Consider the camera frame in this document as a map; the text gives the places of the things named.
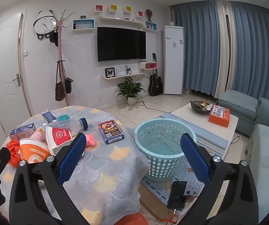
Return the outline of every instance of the sofa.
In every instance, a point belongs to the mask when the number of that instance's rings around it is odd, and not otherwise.
[[[227,90],[217,105],[238,117],[236,130],[250,136],[246,160],[255,181],[259,223],[269,224],[269,100]]]

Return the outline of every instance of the screw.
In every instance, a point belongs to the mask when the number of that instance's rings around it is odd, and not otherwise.
[[[47,161],[47,162],[53,162],[53,161],[54,161],[54,156],[48,156],[48,157],[46,158],[46,161]]]
[[[26,164],[26,161],[25,160],[22,160],[22,161],[20,161],[20,163],[19,163],[19,165],[22,167],[22,166],[24,166]]]
[[[213,157],[213,160],[214,160],[214,162],[220,162],[221,161],[221,158],[218,157],[218,156],[214,156]]]
[[[246,162],[245,160],[242,160],[241,161],[241,164],[245,167],[245,166],[248,166],[248,162]]]

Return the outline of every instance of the tablecloth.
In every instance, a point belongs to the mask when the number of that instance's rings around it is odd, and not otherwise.
[[[138,187],[149,171],[148,159],[138,150],[134,132],[124,126],[111,114],[89,107],[69,106],[51,111],[59,117],[68,114],[71,119],[86,118],[95,145],[86,148],[70,180],[63,184],[69,197],[90,225],[113,225],[122,217],[139,211]],[[106,145],[97,124],[114,119],[124,132],[125,139]],[[29,118],[21,126],[34,123],[39,128],[44,123],[41,114]],[[7,165],[0,175],[1,191],[6,198],[8,212],[9,198],[16,169]],[[41,188],[51,214],[59,218],[45,187]]]

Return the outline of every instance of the flat screen tv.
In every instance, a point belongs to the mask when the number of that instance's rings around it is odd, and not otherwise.
[[[98,61],[145,59],[146,32],[98,27]]]

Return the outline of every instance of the red fan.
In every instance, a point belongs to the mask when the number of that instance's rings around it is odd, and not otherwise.
[[[147,9],[146,10],[146,14],[147,14],[147,16],[148,16],[148,22],[151,22],[152,23],[152,21],[151,21],[151,17],[152,17],[152,11],[150,10],[150,9]]]

